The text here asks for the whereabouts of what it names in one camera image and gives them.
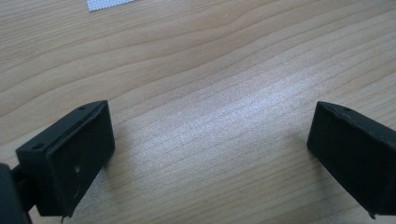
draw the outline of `3d printed part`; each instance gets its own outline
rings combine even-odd
[[[10,194],[18,192],[14,205],[27,212],[36,204],[41,216],[71,217],[114,148],[107,101],[73,110],[17,149],[20,165],[7,184]],[[9,180],[2,169],[1,181]]]
[[[396,132],[349,108],[318,102],[307,146],[372,218],[396,215]]]

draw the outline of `mounting hole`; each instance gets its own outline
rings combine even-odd
[[[75,172],[76,172],[76,174],[78,174],[79,173],[79,171],[81,170],[81,168],[79,168],[79,166],[75,166]]]
[[[32,150],[38,150],[44,146],[44,143],[37,143],[34,146],[32,146]]]

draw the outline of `table surface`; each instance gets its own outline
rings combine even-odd
[[[396,1],[0,2],[0,162],[107,99],[116,151],[64,223],[395,223],[306,148],[317,101],[396,129]],[[60,223],[40,217],[34,223]]]

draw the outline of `black plastic part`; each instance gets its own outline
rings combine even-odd
[[[114,148],[107,101],[73,110],[19,147],[21,175],[36,185],[40,215],[71,217]]]
[[[396,132],[349,108],[318,102],[307,146],[371,217],[396,215]]]
[[[22,209],[11,171],[0,163],[0,223],[27,224],[30,218]]]

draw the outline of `wood grain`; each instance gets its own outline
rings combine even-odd
[[[0,1],[0,162],[108,99],[116,152],[64,223],[395,223],[307,152],[316,101],[396,129],[396,1]],[[34,223],[59,223],[40,217]]]

